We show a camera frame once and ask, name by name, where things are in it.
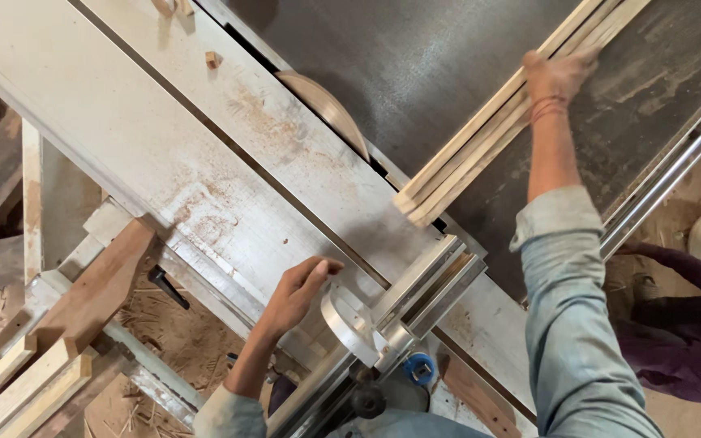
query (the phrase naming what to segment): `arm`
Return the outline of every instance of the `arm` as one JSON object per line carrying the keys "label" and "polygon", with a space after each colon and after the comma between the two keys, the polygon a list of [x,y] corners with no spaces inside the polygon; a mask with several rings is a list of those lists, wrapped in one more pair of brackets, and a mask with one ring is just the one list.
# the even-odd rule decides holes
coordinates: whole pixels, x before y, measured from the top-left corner
{"label": "arm", "polygon": [[[524,59],[534,102],[531,202],[517,217],[511,249],[521,250],[529,291],[526,343],[538,427],[543,436],[661,436],[607,319],[602,222],[580,186],[569,134],[566,107],[591,69],[590,56]],[[549,96],[556,97],[543,110],[538,102]]]}
{"label": "arm", "polygon": [[264,410],[258,398],[269,358],[279,339],[304,319],[328,274],[338,274],[342,269],[343,264],[336,260],[311,257],[283,274],[228,377],[196,415],[197,436],[266,436]]}
{"label": "arm", "polygon": [[701,289],[701,260],[676,249],[662,248],[649,243],[627,243],[621,254],[639,254],[672,268],[688,282]]}

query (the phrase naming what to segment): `workbench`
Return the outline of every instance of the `workbench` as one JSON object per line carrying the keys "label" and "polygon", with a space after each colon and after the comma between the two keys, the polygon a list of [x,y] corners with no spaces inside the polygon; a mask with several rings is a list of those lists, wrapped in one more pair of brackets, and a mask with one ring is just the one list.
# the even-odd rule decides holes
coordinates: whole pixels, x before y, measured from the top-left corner
{"label": "workbench", "polygon": [[[361,132],[414,176],[578,0],[225,3]],[[701,107],[701,0],[654,1],[602,51],[570,109],[581,176],[608,217]],[[448,208],[488,252],[488,274],[525,299],[508,250],[525,205],[527,129]]]}
{"label": "workbench", "polygon": [[[308,256],[345,262],[336,282],[374,308],[449,238],[410,224],[391,203],[392,185],[439,150],[578,2],[298,3],[256,9],[263,18],[236,2],[239,16],[220,2],[189,3],[193,15],[164,17],[150,0],[7,0],[0,97],[109,192],[114,209],[144,216],[167,272],[247,337],[283,271]],[[671,3],[654,0],[608,46],[607,66],[573,107],[581,172],[602,211],[701,111],[701,0]],[[300,25],[305,19],[314,26]],[[506,21],[517,24],[500,36]],[[216,69],[206,52],[220,59]],[[272,75],[289,68],[346,105],[373,165]],[[491,275],[462,288],[433,331],[485,373],[521,429],[532,427],[535,407],[526,313],[515,301],[525,296],[519,259],[507,244],[525,203],[529,148],[524,133],[444,218]],[[98,240],[104,228],[89,233]],[[303,420],[315,424],[324,412],[306,403],[342,389],[353,361],[317,309],[279,346],[312,378],[300,385],[312,392],[289,399],[298,415],[270,422],[285,436]]]}

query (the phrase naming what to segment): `black handle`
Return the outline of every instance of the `black handle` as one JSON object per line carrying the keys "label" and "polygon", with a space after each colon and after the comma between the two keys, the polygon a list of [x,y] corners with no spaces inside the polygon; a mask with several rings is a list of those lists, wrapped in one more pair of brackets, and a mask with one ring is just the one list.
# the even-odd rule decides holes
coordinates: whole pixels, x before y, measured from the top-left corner
{"label": "black handle", "polygon": [[167,272],[158,265],[155,265],[150,272],[148,273],[148,281],[150,281],[152,284],[155,284],[156,286],[159,287],[162,291],[166,292],[167,295],[172,297],[172,299],[178,304],[180,304],[180,307],[183,309],[188,310],[189,307],[191,307],[191,304],[183,298],[183,295],[178,293],[178,290],[174,288],[174,286],[167,280]]}

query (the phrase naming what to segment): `stack of wooden strips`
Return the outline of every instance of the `stack of wooden strips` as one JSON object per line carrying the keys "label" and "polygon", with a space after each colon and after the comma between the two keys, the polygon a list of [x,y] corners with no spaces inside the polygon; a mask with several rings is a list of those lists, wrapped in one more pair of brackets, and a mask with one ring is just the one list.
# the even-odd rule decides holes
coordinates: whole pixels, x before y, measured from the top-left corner
{"label": "stack of wooden strips", "polygon": [[0,393],[2,438],[30,436],[91,377],[91,355],[64,337],[10,383],[34,354],[36,336],[25,335],[0,359],[0,390],[9,383]]}
{"label": "stack of wooden strips", "polygon": [[[559,58],[606,46],[650,0],[583,0],[538,49]],[[415,177],[394,204],[418,226],[431,224],[529,124],[531,101],[519,69]]]}
{"label": "stack of wooden strips", "polygon": [[[1,355],[0,438],[55,436],[120,372],[120,367],[115,368],[115,347],[109,348],[112,354],[99,355],[90,343],[125,303],[154,238],[149,226],[132,220]],[[20,324],[14,323],[16,327],[5,327],[0,336],[19,330]],[[66,418],[56,419],[56,415]]]}

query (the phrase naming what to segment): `metal rail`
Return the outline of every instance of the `metal rail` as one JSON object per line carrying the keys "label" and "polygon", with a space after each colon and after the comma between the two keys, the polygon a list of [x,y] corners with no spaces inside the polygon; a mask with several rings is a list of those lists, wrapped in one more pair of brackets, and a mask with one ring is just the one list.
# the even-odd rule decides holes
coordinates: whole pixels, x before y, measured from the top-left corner
{"label": "metal rail", "polygon": [[[687,146],[688,139],[696,138]],[[607,261],[701,158],[701,118],[606,224],[600,249]]]}

